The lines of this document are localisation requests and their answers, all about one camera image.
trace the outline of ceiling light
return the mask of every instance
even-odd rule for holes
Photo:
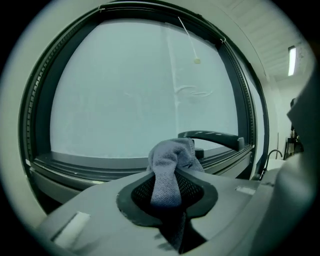
[[[289,73],[288,76],[292,76],[295,72],[297,48],[295,46],[289,47]]]

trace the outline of ceiling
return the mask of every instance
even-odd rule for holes
[[[294,75],[310,68],[312,54],[308,44],[288,17],[268,0],[214,0],[244,32],[254,47],[268,78],[281,81],[288,77],[289,52],[297,47]]]

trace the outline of black handle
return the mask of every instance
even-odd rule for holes
[[[192,138],[214,142],[235,151],[241,151],[245,147],[245,139],[243,137],[216,131],[189,130],[179,133],[178,138]]]

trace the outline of curved window frame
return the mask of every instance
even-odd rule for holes
[[[19,117],[19,140],[23,164],[60,184],[77,190],[122,178],[146,170],[144,158],[95,158],[51,152],[50,118],[55,91],[70,57],[83,39],[101,22],[115,19],[144,19],[170,23],[208,40],[218,50],[225,65],[237,109],[238,135],[246,147],[240,152],[220,149],[219,153],[200,160],[205,171],[222,174],[245,158],[252,158],[256,141],[253,100],[244,72],[226,37],[201,15],[164,2],[111,2],[79,17],[66,27],[37,61],[26,84]],[[246,170],[252,170],[252,160]]]

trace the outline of window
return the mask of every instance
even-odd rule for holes
[[[102,5],[80,17],[30,76],[21,147],[29,166],[61,184],[84,189],[142,172],[157,143],[191,130],[244,137],[241,152],[195,140],[209,173],[253,148],[247,84],[222,36],[187,10],[134,5]]]

